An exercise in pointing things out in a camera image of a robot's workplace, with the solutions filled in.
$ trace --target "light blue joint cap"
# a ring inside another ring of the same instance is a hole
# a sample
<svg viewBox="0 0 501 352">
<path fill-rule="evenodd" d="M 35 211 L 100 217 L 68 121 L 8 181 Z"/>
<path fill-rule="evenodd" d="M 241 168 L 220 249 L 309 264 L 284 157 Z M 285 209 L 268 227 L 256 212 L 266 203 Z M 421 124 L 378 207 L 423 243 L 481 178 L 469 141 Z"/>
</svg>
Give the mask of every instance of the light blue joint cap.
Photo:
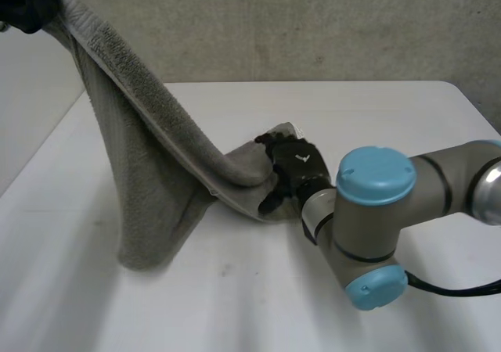
<svg viewBox="0 0 501 352">
<path fill-rule="evenodd" d="M 497 145 L 497 146 L 501 147 L 501 141 L 497 141 L 495 139 L 488 139 L 487 142 L 491 142 L 494 145 Z"/>
<path fill-rule="evenodd" d="M 382 206 L 407 196 L 416 184 L 416 169 L 404 154 L 366 146 L 348 153 L 336 176 L 337 191 L 363 206 Z"/>
<path fill-rule="evenodd" d="M 396 300 L 404 293 L 407 282 L 402 266 L 393 264 L 358 277 L 344 290 L 357 309 L 371 311 Z"/>
</svg>

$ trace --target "wire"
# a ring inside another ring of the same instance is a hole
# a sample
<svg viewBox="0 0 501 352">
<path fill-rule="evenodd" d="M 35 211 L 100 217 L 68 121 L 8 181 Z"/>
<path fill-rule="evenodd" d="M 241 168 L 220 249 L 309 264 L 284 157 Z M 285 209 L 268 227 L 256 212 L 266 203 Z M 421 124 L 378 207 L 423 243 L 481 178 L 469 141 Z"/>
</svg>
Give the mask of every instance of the wire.
<svg viewBox="0 0 501 352">
<path fill-rule="evenodd" d="M 426 292 L 436 293 L 437 295 L 450 297 L 476 297 L 497 295 L 498 293 L 501 293 L 501 279 L 483 286 L 467 289 L 445 289 L 426 283 L 424 280 L 417 278 L 414 274 L 411 274 L 408 271 L 405 273 L 407 274 L 410 286 Z"/>
</svg>

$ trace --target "white table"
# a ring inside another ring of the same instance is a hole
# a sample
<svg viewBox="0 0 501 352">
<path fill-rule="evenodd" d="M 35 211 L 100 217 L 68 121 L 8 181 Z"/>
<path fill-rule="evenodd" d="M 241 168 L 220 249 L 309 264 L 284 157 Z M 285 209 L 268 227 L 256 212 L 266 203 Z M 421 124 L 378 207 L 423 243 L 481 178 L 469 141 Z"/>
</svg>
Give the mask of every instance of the white table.
<svg viewBox="0 0 501 352">
<path fill-rule="evenodd" d="M 361 145 L 410 156 L 495 130 L 442 82 L 172 84 L 223 152 L 283 121 L 335 174 Z M 501 296 L 408 289 L 351 306 L 297 227 L 212 206 L 167 270 L 117 265 L 118 208 L 83 95 L 0 199 L 0 351 L 499 351 Z M 397 257 L 440 286 L 501 277 L 501 230 L 455 215 L 402 233 Z"/>
</svg>

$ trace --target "concrete wall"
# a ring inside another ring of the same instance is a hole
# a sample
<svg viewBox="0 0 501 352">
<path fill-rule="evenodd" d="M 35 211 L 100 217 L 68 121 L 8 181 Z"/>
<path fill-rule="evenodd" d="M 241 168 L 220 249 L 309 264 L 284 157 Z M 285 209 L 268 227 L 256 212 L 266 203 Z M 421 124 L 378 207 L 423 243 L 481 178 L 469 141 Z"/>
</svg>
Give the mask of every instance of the concrete wall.
<svg viewBox="0 0 501 352">
<path fill-rule="evenodd" d="M 163 81 L 444 80 L 501 128 L 501 0 L 84 1 Z"/>
<path fill-rule="evenodd" d="M 0 195 L 83 92 L 70 53 L 46 33 L 0 33 Z"/>
</svg>

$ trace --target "gray towel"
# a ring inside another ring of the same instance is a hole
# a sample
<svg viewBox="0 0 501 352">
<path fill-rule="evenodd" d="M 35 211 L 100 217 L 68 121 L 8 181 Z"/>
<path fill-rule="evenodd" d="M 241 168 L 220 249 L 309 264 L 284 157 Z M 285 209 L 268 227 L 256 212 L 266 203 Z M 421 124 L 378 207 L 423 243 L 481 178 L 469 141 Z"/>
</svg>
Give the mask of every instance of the gray towel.
<svg viewBox="0 0 501 352">
<path fill-rule="evenodd" d="M 121 205 L 119 261 L 134 270 L 169 261 L 213 196 L 262 220 L 258 204 L 276 182 L 264 148 L 220 153 L 107 22 L 78 0 L 60 2 L 44 30 L 73 54 L 103 135 Z M 285 203 L 266 220 L 296 215 Z"/>
</svg>

